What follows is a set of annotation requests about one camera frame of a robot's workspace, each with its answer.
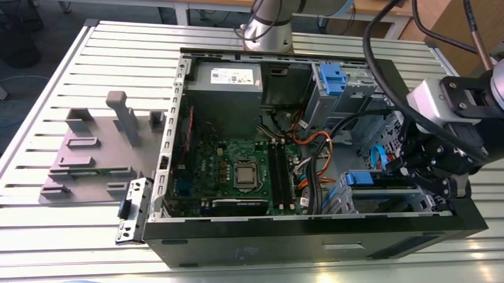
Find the side panel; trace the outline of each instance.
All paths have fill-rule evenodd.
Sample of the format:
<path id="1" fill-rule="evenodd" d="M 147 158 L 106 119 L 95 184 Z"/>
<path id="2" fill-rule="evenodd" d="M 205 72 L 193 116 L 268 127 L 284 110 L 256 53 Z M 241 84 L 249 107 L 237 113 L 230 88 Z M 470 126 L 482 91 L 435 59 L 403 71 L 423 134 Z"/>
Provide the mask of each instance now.
<path id="1" fill-rule="evenodd" d="M 147 240 L 170 267 L 355 261 L 399 258 L 458 231 Z"/>

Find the metal frame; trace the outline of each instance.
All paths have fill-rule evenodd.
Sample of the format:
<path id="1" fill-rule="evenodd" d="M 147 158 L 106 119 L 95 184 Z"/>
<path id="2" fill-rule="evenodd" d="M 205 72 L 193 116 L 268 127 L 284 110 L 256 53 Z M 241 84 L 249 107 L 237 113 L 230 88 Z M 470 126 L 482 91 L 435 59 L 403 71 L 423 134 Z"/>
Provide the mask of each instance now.
<path id="1" fill-rule="evenodd" d="M 53 78 L 55 85 L 49 86 L 26 119 L 28 133 L 19 132 L 2 159 L 0 281 L 86 279 L 111 283 L 129 278 L 160 283 L 168 278 L 181 282 L 206 278 L 216 282 L 265 279 L 297 283 L 361 282 L 369 278 L 391 282 L 401 278 L 422 283 L 426 274 L 435 274 L 442 281 L 494 282 L 504 278 L 503 161 L 471 176 L 472 199 L 490 229 L 405 258 L 381 261 L 170 269 L 146 245 L 115 246 L 118 203 L 39 205 L 45 168 L 54 163 L 69 129 L 63 122 L 69 108 L 89 107 L 94 114 L 114 115 L 101 102 L 113 85 L 125 86 L 129 106 L 138 116 L 145 110 L 166 108 L 181 47 L 241 50 L 241 41 L 224 28 L 101 21 L 87 36 L 90 30 L 87 27 L 73 45 L 70 58 Z M 296 53 L 363 57 L 361 38 L 295 33 L 295 39 Z M 395 61 L 410 89 L 426 78 L 443 78 L 448 73 L 448 63 L 440 62 L 422 42 L 373 39 L 373 51 L 377 58 Z"/>
<path id="2" fill-rule="evenodd" d="M 73 0 L 73 2 L 81 3 L 98 3 L 98 4 L 113 4 L 113 5 L 134 5 L 134 6 L 153 6 L 161 8 L 174 8 L 177 23 L 178 25 L 190 25 L 189 20 L 189 10 L 201 9 L 201 10 L 217 10 L 226 12 L 244 12 L 250 11 L 250 7 L 246 5 L 228 5 L 228 4 L 208 4 L 208 3 L 196 3 L 196 2 L 184 2 L 184 1 L 164 1 L 164 0 Z M 66 5 L 62 6 L 63 12 L 67 12 Z M 317 17 L 317 15 L 305 15 L 295 14 L 295 16 L 301 17 Z M 332 16 L 320 16 L 321 20 L 324 19 L 351 19 L 349 14 L 332 15 Z M 357 21 L 371 21 L 375 18 L 375 15 L 369 14 L 356 14 Z M 411 20 L 411 16 L 405 15 L 389 15 L 383 18 L 383 22 L 389 22 L 392 25 L 388 29 L 385 39 L 397 40 L 404 32 L 404 29 Z"/>

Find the metal bracket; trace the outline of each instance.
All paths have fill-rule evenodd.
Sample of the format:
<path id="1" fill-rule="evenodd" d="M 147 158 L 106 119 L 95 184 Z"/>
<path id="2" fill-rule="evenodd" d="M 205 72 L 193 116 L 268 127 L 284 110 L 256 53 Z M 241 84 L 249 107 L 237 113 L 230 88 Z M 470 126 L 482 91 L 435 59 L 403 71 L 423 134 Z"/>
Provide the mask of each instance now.
<path id="1" fill-rule="evenodd" d="M 121 202 L 118 217 L 121 218 L 117 245 L 142 245 L 143 228 L 149 217 L 149 204 L 153 193 L 151 178 L 141 178 L 130 182 L 126 199 Z"/>

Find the label sticker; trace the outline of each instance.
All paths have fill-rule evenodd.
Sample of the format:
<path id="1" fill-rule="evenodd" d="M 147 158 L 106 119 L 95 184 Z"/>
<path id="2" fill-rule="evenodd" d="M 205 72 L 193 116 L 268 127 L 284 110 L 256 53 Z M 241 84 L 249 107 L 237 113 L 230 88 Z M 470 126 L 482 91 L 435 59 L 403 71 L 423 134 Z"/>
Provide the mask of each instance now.
<path id="1" fill-rule="evenodd" d="M 254 84 L 254 71 L 250 69 L 221 69 L 212 70 L 213 84 Z"/>
<path id="2" fill-rule="evenodd" d="M 299 125 L 300 125 L 304 129 L 307 129 L 307 127 L 308 127 L 308 123 L 307 123 L 304 120 L 300 120 Z"/>
<path id="3" fill-rule="evenodd" d="M 301 198 L 300 199 L 300 205 L 304 206 L 305 208 L 308 207 L 309 203 L 311 203 L 311 200 L 308 198 Z"/>

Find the floor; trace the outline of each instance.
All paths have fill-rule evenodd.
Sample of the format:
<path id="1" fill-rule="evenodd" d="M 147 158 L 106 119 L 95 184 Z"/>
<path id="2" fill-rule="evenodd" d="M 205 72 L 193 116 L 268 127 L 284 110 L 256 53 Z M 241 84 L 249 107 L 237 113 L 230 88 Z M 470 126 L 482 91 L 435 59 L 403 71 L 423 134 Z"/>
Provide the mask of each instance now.
<path id="1" fill-rule="evenodd" d="M 10 100 L 0 103 L 0 154 L 47 84 L 47 79 L 41 77 L 16 78 L 8 81 L 3 79 L 19 75 L 50 78 L 89 18 L 161 24 L 158 8 L 153 7 L 73 3 L 71 8 L 73 12 L 63 14 L 58 2 L 39 0 L 38 11 L 45 29 L 33 33 L 33 38 L 42 52 L 42 60 L 38 65 L 26 69 L 14 69 L 0 61 L 0 86 L 11 95 Z M 170 8 L 162 10 L 165 23 L 177 24 L 174 12 Z M 208 19 L 202 20 L 198 11 L 192 11 L 192 25 L 196 26 L 233 28 L 248 20 L 249 15 L 245 13 L 222 11 L 216 13 L 209 11 Z M 316 19 L 296 17 L 293 30 L 320 33 Z"/>

